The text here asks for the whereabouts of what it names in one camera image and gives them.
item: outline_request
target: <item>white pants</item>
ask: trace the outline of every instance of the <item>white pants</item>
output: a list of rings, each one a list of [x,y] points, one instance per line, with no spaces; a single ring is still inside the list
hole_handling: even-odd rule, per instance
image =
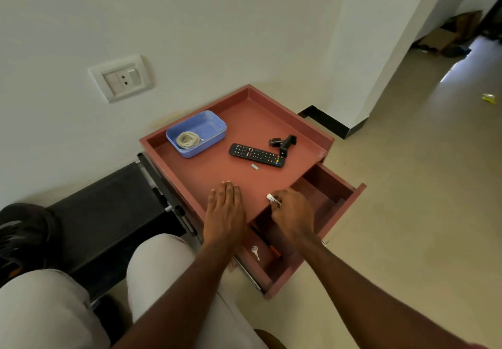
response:
[[[160,234],[143,242],[127,270],[129,307],[136,321],[190,266],[185,242]],[[110,341],[92,312],[89,295],[58,270],[31,271],[0,288],[2,349],[101,349]],[[267,349],[219,287],[197,348]]]

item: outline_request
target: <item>switch plate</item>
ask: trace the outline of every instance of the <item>switch plate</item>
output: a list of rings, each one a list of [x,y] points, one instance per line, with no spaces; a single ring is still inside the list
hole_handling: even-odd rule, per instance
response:
[[[110,103],[153,87],[139,54],[90,67],[89,72]]]

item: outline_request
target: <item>blue plastic container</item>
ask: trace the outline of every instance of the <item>blue plastic container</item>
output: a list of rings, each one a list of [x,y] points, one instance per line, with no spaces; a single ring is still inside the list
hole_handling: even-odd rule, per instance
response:
[[[201,142],[196,146],[186,150],[176,144],[176,138],[185,131],[196,133]],[[213,144],[218,143],[226,135],[226,123],[221,120],[214,112],[205,110],[187,120],[168,128],[166,131],[167,140],[171,142],[174,148],[185,158],[194,157]]]

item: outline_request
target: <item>left hand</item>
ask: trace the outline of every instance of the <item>left hand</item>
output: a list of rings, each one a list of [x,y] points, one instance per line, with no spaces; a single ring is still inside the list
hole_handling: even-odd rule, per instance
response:
[[[216,244],[233,255],[239,249],[246,231],[241,188],[230,181],[223,182],[218,192],[213,189],[209,194],[204,221],[204,245]]]

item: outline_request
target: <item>tiled floor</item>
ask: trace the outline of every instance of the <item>tiled floor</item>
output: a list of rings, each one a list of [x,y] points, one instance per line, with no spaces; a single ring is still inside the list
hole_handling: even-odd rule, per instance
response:
[[[325,240],[374,283],[466,340],[502,342],[502,46],[455,61],[411,51],[367,124],[325,164],[368,188]],[[481,100],[498,94],[499,104]],[[265,301],[223,283],[255,328],[288,349],[356,348],[307,264]]]

